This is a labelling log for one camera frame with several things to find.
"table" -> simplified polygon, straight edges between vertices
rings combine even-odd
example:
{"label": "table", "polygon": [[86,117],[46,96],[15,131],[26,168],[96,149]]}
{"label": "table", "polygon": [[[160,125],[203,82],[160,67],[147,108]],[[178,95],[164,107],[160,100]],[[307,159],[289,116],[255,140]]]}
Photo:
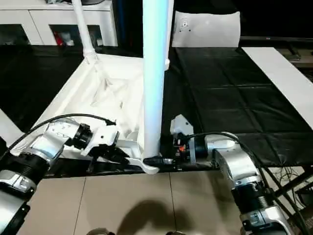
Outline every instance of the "table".
{"label": "table", "polygon": [[[28,130],[82,61],[79,47],[0,47],[0,107]],[[102,53],[133,56],[118,48]],[[306,166],[312,174],[313,132],[241,49],[180,48],[165,74],[162,134],[183,114],[195,132],[237,134],[265,166]],[[47,177],[86,175],[89,161],[60,159]],[[186,168],[184,170],[213,168]],[[142,172],[97,164],[92,175]]]}

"white cabinet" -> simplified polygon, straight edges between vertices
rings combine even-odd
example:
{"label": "white cabinet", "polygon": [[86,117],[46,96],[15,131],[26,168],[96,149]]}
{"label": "white cabinet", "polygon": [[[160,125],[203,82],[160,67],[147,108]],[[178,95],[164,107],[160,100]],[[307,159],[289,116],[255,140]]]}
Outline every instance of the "white cabinet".
{"label": "white cabinet", "polygon": [[[91,39],[97,45],[117,46],[112,0],[83,6]],[[67,34],[80,43],[77,20],[72,5],[46,4],[45,0],[0,1],[1,27],[20,24],[32,45],[57,45],[56,37]]]}
{"label": "white cabinet", "polygon": [[2,43],[7,43],[9,34],[24,34],[32,45],[42,45],[43,42],[27,10],[1,10],[0,11],[0,33]]}

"white fabric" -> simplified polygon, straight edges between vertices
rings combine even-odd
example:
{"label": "white fabric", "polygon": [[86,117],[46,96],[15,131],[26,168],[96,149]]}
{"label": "white fabric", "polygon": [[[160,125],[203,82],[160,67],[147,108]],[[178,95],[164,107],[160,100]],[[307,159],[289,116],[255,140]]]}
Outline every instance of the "white fabric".
{"label": "white fabric", "polygon": [[229,15],[176,11],[173,47],[237,47],[240,12]]}

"beige floor tile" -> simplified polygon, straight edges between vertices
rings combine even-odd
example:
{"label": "beige floor tile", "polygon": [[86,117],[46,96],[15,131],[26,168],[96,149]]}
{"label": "beige floor tile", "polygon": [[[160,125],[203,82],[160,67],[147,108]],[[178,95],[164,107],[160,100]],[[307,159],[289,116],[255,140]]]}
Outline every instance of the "beige floor tile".
{"label": "beige floor tile", "polygon": [[187,235],[238,235],[241,222],[222,174],[171,173],[177,229]]}
{"label": "beige floor tile", "polygon": [[87,178],[75,235],[103,227],[117,235],[173,231],[169,174]]}
{"label": "beige floor tile", "polygon": [[72,235],[85,178],[42,180],[18,235]]}

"black cable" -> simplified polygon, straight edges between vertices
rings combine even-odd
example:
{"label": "black cable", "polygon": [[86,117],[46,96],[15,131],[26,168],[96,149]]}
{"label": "black cable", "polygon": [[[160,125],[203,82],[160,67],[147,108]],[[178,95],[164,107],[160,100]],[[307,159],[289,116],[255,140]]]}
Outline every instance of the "black cable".
{"label": "black cable", "polygon": [[90,118],[94,118],[94,119],[99,119],[99,120],[102,120],[102,121],[105,121],[107,125],[116,125],[115,122],[109,120],[109,119],[106,119],[104,117],[100,117],[100,116],[96,116],[96,115],[92,115],[92,114],[63,114],[63,115],[58,115],[58,116],[55,116],[55,117],[52,117],[52,118],[49,118],[47,119],[46,121],[43,121],[39,124],[37,124],[36,126],[34,126],[33,128],[31,128],[28,132],[26,132],[25,134],[23,134],[21,137],[19,137],[13,144],[11,144],[8,149],[2,154],[2,156],[0,157],[0,161],[2,161],[4,159],[4,157],[19,143],[21,142],[23,139],[25,139],[27,136],[29,136],[31,133],[33,133],[34,131],[36,131],[37,129],[39,129],[40,127],[50,123],[50,122],[53,122],[53,121],[56,121],[56,120],[59,120],[59,119],[62,119],[62,118],[69,118],[69,117],[90,117]]}
{"label": "black cable", "polygon": [[287,192],[283,189],[283,187],[281,186],[281,184],[278,182],[278,180],[275,178],[275,176],[273,175],[273,173],[267,168],[264,167],[264,170],[270,175],[270,177],[273,179],[274,183],[278,186],[278,188],[283,192],[283,196],[287,199],[287,201],[289,202],[289,204],[291,205],[291,207],[294,209],[294,211],[298,214],[299,216],[299,222],[301,223],[301,231],[304,235],[310,235],[310,231],[309,228],[301,214],[301,212],[299,211],[297,205],[292,201],[292,199],[289,197],[289,195],[287,194]]}
{"label": "black cable", "polygon": [[[256,167],[258,168],[258,170],[259,170],[259,172],[260,172],[260,174],[261,174],[261,177],[262,177],[262,179],[263,179],[263,181],[264,181],[265,187],[266,187],[266,188],[270,188],[270,187],[269,187],[269,184],[268,184],[268,181],[267,181],[267,179],[266,179],[266,177],[265,177],[265,175],[264,175],[264,172],[262,171],[262,168],[261,168],[261,165],[262,165],[261,159],[260,159],[254,152],[252,152],[252,151],[248,148],[248,146],[246,146],[244,143],[242,143],[242,142],[238,139],[238,137],[236,137],[236,136],[234,136],[234,135],[232,135],[232,134],[230,134],[230,133],[226,133],[226,132],[203,132],[203,133],[197,133],[197,134],[188,135],[186,138],[187,138],[187,140],[188,140],[188,139],[191,139],[191,138],[194,138],[194,137],[207,136],[207,135],[221,135],[221,136],[226,136],[226,137],[232,139],[233,141],[236,141],[236,142],[242,147],[242,149],[243,149],[244,151],[246,151],[247,154],[253,158],[254,163],[256,164]],[[273,173],[269,170],[269,168],[266,167],[266,166],[264,166],[263,168],[264,168],[264,170],[269,174],[269,176],[273,179],[273,181],[277,184],[277,186],[279,187],[279,189],[283,192],[283,196],[287,199],[287,201],[290,203],[291,207],[292,207],[292,208],[294,209],[294,211],[298,214],[298,216],[299,216],[299,225],[300,225],[300,226],[298,226],[299,229],[302,231],[302,233],[303,233],[304,235],[310,235],[309,228],[308,228],[308,226],[306,225],[305,220],[304,220],[302,214],[301,214],[300,211],[298,210],[297,205],[292,201],[292,199],[289,197],[289,195],[283,190],[281,184],[278,182],[278,180],[277,180],[276,177],[273,175]],[[278,199],[275,195],[273,195],[273,197],[274,197],[274,200],[275,200],[276,202],[279,201],[279,199]]]}

